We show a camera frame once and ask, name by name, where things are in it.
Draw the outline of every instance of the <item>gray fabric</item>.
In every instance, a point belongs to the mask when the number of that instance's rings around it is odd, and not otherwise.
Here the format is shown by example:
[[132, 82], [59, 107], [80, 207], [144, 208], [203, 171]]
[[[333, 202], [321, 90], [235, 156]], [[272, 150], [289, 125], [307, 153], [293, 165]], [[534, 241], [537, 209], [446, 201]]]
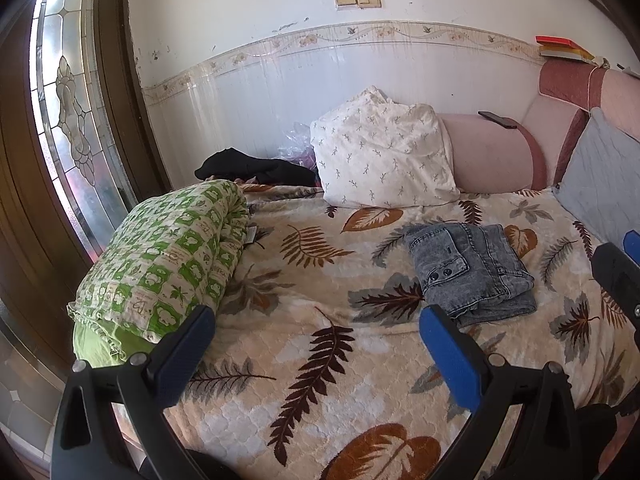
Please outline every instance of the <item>gray fabric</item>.
[[460, 326], [536, 310], [533, 276], [501, 225], [434, 224], [412, 230], [404, 243], [425, 301], [441, 306]]
[[639, 161], [640, 142], [593, 108], [554, 195], [600, 240], [622, 248], [626, 232], [640, 226]]

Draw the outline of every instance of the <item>blanket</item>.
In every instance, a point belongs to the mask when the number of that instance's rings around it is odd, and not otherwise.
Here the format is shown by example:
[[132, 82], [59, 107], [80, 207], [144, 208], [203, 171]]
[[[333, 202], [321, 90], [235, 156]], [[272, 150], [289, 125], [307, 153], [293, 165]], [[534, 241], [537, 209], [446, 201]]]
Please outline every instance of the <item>blanket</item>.
[[224, 180], [137, 205], [68, 305], [76, 356], [93, 366], [116, 364], [150, 351], [194, 306], [217, 310], [247, 221], [244, 195]]
[[[405, 209], [337, 208], [320, 189], [244, 191], [255, 242], [199, 370], [165, 411], [185, 446], [244, 480], [422, 479], [460, 432], [468, 412], [418, 334], [423, 296], [402, 245], [414, 224], [501, 224], [534, 276], [535, 313], [464, 329], [484, 352], [524, 367], [559, 362], [576, 406], [617, 404], [638, 382], [634, 331], [591, 275], [600, 242], [549, 189]], [[118, 418], [135, 440], [124, 410]]]

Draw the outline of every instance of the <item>door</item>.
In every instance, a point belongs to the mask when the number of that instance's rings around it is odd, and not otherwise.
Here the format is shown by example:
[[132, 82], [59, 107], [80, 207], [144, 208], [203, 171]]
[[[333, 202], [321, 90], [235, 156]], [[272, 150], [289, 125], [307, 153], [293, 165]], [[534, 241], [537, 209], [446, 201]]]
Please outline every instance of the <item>door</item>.
[[0, 59], [0, 298], [38, 357], [64, 369], [67, 303], [168, 179], [131, 71], [126, 0], [32, 0]]

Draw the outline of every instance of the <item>red book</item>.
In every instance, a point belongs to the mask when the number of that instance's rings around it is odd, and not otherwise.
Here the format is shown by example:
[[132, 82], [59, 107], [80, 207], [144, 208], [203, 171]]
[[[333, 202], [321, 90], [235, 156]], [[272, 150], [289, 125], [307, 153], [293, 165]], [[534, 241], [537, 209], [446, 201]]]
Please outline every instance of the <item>red book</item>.
[[575, 43], [575, 41], [568, 40], [567, 38], [556, 38], [555, 36], [536, 36], [536, 41], [539, 44], [558, 45], [584, 50], [580, 45]]

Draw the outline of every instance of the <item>bed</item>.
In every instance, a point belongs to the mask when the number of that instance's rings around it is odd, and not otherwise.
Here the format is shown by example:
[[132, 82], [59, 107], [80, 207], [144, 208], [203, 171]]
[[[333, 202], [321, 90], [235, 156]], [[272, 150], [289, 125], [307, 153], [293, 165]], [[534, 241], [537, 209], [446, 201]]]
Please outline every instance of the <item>bed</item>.
[[[186, 447], [243, 479], [422, 479], [455, 439], [468, 413], [418, 334], [422, 293], [402, 245], [411, 224], [501, 224], [535, 277], [535, 313], [464, 329], [485, 352], [527, 367], [559, 362], [576, 406], [616, 404], [638, 383], [632, 327], [591, 275], [600, 242], [551, 188], [347, 209], [321, 189], [243, 187], [255, 240], [199, 370], [165, 412]], [[135, 442], [126, 413], [118, 419]]]

